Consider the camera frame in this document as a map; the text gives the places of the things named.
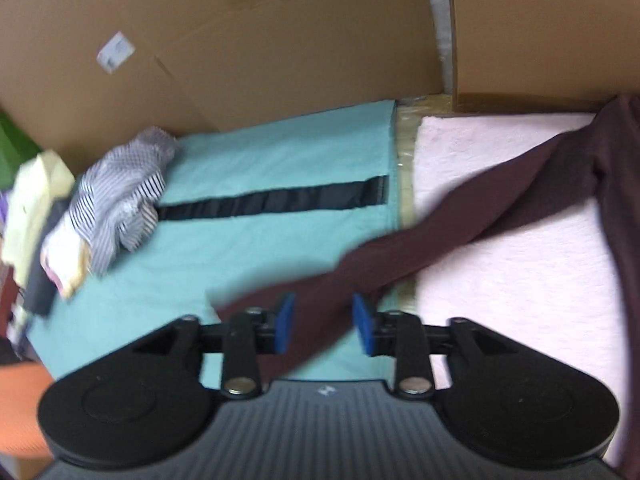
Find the orange fabric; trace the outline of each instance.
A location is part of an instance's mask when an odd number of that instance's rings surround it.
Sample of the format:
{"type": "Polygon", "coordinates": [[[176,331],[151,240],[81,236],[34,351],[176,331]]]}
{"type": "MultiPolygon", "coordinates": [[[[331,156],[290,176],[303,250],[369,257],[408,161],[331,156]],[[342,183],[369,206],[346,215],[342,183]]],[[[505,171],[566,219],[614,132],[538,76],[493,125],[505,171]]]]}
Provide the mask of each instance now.
{"type": "Polygon", "coordinates": [[[0,453],[22,458],[50,455],[36,414],[40,397],[52,382],[41,364],[0,367],[0,453]]]}

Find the black strap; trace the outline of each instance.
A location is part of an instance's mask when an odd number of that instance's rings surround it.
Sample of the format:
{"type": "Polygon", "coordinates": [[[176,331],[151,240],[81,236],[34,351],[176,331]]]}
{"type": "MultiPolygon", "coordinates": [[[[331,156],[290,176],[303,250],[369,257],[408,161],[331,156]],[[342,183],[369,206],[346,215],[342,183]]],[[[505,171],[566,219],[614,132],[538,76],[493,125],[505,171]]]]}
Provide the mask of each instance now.
{"type": "Polygon", "coordinates": [[[239,196],[207,198],[197,202],[158,206],[158,219],[175,221],[232,218],[263,213],[357,209],[385,204],[388,195],[387,183],[388,176],[375,176],[359,182],[289,187],[239,196]]]}

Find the pink towel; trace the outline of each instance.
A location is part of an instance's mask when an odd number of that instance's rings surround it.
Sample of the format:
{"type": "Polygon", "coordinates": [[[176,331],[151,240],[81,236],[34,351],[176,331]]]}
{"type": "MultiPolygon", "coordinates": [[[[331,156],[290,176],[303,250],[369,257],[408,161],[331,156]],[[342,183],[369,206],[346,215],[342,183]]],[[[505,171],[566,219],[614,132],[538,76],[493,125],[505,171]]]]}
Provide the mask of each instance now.
{"type": "MultiPolygon", "coordinates": [[[[460,180],[555,134],[585,126],[591,118],[424,118],[414,161],[418,215],[460,180]]],[[[628,344],[616,271],[595,202],[453,252],[418,277],[417,309],[429,324],[467,317],[603,381],[622,412],[605,456],[618,464],[628,399],[628,344]]],[[[434,360],[434,372],[439,388],[449,385],[442,360],[434,360]]]]}

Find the clothing pile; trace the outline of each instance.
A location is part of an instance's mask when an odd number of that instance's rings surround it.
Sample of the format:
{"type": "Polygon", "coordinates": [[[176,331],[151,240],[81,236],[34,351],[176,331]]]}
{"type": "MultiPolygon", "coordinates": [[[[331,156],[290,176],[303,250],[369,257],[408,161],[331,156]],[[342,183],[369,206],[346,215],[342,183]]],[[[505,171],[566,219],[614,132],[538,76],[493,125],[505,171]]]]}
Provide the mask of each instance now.
{"type": "Polygon", "coordinates": [[[43,152],[21,165],[6,211],[2,262],[24,291],[7,336],[24,351],[31,316],[46,316],[56,292],[71,298],[88,273],[103,275],[121,247],[135,251],[158,223],[155,204],[177,141],[148,128],[108,152],[78,188],[60,157],[43,152]]]}

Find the white label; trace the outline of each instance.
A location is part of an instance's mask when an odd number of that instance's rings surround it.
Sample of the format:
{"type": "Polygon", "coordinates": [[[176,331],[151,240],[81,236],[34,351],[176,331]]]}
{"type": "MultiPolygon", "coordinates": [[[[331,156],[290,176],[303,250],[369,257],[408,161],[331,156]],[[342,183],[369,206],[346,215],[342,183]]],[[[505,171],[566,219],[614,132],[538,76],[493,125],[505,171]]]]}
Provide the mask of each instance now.
{"type": "Polygon", "coordinates": [[[102,47],[100,52],[98,52],[96,60],[106,72],[111,74],[129,59],[135,51],[136,48],[124,37],[124,34],[118,32],[102,47]]]}
{"type": "Polygon", "coordinates": [[[338,390],[333,386],[325,384],[324,386],[321,386],[320,388],[318,388],[316,392],[318,392],[322,396],[329,397],[329,396],[332,396],[333,394],[338,393],[338,390]]]}

